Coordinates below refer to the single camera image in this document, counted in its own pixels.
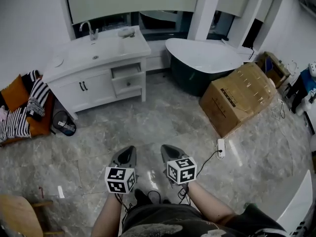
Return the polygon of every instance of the marble floor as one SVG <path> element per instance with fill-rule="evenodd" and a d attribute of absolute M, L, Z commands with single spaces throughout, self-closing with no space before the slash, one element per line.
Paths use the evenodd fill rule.
<path fill-rule="evenodd" d="M 212 158 L 198 177 L 238 213 L 246 202 L 260 202 L 284 178 L 313 169 L 309 128 L 288 108 L 284 119 L 274 118 L 271 109 L 278 98 L 280 94 L 228 136 L 226 157 Z M 22 195 L 30 202 L 53 200 L 44 213 L 51 228 L 63 229 L 68 237 L 89 236 L 108 195 L 105 167 L 117 150 L 137 148 L 137 187 L 158 190 L 162 197 L 179 202 L 179 188 L 172 189 L 162 173 L 160 146 L 182 148 L 200 168 L 219 138 L 198 98 L 181 91 L 169 73 L 147 76 L 145 103 L 136 97 L 78 116 L 72 137 L 57 133 L 0 148 L 0 193 Z M 58 197 L 57 186 L 62 186 L 65 198 Z M 124 200 L 135 202 L 132 194 Z"/>

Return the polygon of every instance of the faucet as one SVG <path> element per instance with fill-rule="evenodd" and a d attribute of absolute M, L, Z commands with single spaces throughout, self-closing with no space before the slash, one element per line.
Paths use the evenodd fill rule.
<path fill-rule="evenodd" d="M 91 29 L 90 22 L 89 22 L 88 20 L 81 23 L 80 28 L 79 28 L 79 31 L 82 32 L 82 27 L 83 27 L 83 25 L 84 25 L 85 23 L 87 23 L 87 24 L 88 24 L 88 27 L 89 27 L 90 40 L 96 40 L 96 39 L 98 39 L 99 29 L 96 29 L 96 30 L 95 30 L 95 33 L 93 33 L 93 30 Z"/>

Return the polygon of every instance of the freestanding bathtub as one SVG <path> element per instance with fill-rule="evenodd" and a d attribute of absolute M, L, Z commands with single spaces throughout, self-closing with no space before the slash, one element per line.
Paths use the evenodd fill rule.
<path fill-rule="evenodd" d="M 194 96 L 202 96 L 211 81 L 243 64 L 241 57 L 221 41 L 168 39 L 166 47 L 175 80 Z"/>

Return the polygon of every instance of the power strip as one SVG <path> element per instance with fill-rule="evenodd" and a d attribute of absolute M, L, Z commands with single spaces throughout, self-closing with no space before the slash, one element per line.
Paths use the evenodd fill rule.
<path fill-rule="evenodd" d="M 224 139 L 217 140 L 216 151 L 218 151 L 218 152 L 216 152 L 216 157 L 219 160 L 224 159 L 224 157 L 225 157 L 225 141 L 224 141 Z"/>

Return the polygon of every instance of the forearm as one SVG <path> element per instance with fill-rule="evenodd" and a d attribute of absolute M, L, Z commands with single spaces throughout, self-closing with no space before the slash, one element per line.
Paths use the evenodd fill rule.
<path fill-rule="evenodd" d="M 94 223 L 91 237 L 117 237 L 122 204 L 110 193 Z"/>
<path fill-rule="evenodd" d="M 200 212 L 211 222 L 225 225 L 235 216 L 228 205 L 210 194 L 196 181 L 189 182 L 188 195 Z"/>

